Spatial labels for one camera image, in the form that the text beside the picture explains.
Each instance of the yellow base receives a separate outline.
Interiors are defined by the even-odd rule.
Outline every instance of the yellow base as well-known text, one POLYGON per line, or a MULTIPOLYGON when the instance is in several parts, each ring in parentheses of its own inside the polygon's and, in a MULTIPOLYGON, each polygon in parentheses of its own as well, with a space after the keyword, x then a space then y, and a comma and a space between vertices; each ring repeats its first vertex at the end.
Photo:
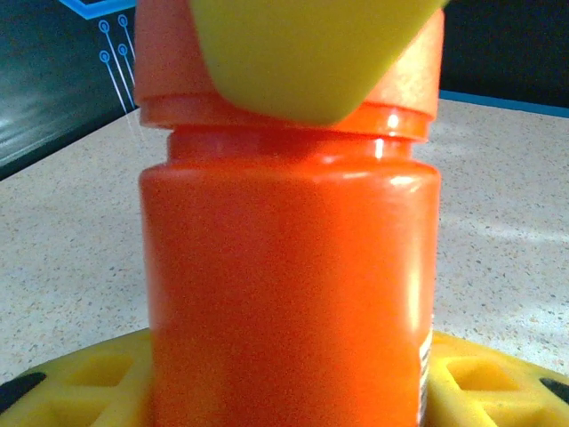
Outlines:
MULTIPOLYGON (((0 427, 150 426, 148 330, 30 369, 47 376, 0 415, 0 427)), ((569 404, 540 379, 569 378, 450 335, 435 333, 428 427, 563 427, 569 404)))

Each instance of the countertop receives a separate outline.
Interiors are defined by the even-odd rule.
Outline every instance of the countertop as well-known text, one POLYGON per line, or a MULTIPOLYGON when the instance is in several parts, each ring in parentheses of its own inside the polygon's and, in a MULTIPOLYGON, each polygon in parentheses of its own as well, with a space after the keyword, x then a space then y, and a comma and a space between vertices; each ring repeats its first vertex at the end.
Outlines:
MULTIPOLYGON (((0 383, 148 326, 137 112, 0 183, 0 383)), ((441 101, 437 330, 569 375, 569 119, 441 101)))

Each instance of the orange lid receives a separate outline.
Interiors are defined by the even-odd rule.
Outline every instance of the orange lid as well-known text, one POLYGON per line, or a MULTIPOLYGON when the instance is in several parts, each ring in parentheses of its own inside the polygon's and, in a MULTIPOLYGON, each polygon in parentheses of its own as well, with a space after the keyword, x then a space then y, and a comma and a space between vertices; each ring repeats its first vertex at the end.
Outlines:
MULTIPOLYGON (((396 130, 398 135, 426 138, 428 122, 437 115, 443 32, 444 15, 439 10, 364 104, 333 129, 377 136, 396 130), (421 113, 425 116, 423 125, 411 118, 399 119, 401 123, 397 124, 389 122, 393 108, 421 113)), ((208 76, 188 0, 139 0, 135 36, 134 96, 144 125, 171 129, 184 125, 320 129, 253 114, 223 100, 208 76)))

